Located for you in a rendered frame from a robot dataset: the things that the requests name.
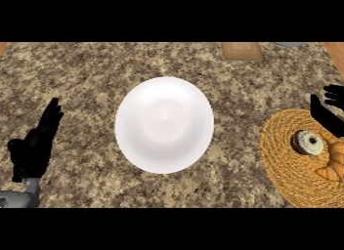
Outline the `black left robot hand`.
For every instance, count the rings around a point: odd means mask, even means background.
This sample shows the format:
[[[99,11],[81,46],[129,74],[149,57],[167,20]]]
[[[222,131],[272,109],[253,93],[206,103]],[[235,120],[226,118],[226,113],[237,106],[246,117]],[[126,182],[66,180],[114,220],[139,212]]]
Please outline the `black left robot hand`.
[[[15,183],[29,178],[40,179],[46,172],[52,142],[62,116],[60,105],[58,105],[58,99],[53,98],[41,113],[37,126],[28,131],[25,138],[12,139],[7,142]]]

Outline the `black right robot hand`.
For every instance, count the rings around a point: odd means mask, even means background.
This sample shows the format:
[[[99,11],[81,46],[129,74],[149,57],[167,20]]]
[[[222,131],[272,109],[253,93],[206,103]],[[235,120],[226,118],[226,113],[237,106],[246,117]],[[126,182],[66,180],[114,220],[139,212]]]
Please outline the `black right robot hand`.
[[[323,90],[324,103],[344,111],[344,86],[328,85],[323,87]],[[344,121],[321,105],[315,94],[311,94],[311,116],[336,138],[344,137]]]

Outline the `woven yellow round placemat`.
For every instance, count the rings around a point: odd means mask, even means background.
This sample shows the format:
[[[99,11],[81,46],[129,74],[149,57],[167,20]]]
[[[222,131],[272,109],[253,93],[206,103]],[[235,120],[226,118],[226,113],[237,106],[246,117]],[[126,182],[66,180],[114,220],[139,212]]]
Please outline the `woven yellow round placemat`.
[[[299,130],[320,135],[320,155],[302,155],[290,146]],[[344,180],[325,180],[315,170],[328,161],[327,141],[337,139],[311,117],[306,109],[283,109],[263,123],[259,136],[260,163],[281,196],[293,207],[344,207]]]

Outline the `white plate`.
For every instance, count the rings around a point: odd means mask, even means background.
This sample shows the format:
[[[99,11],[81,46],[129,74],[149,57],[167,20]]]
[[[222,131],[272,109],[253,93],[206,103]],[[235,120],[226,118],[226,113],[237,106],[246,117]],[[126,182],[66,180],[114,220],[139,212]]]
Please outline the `white plate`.
[[[154,174],[186,169],[203,156],[213,113],[200,88],[176,77],[142,82],[120,102],[114,134],[130,163]]]

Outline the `golden croissant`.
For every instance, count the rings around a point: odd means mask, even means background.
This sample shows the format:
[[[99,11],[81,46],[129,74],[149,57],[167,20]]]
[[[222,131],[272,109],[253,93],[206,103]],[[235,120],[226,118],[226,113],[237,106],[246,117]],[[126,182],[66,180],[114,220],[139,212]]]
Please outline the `golden croissant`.
[[[315,173],[328,181],[344,180],[344,141],[331,139],[327,142],[328,161]]]

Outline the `tan wooden block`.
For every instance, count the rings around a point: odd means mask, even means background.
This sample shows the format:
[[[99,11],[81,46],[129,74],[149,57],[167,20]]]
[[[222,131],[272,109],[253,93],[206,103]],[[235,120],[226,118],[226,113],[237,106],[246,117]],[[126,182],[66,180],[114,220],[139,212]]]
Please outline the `tan wooden block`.
[[[257,42],[222,42],[222,58],[231,61],[260,61]]]

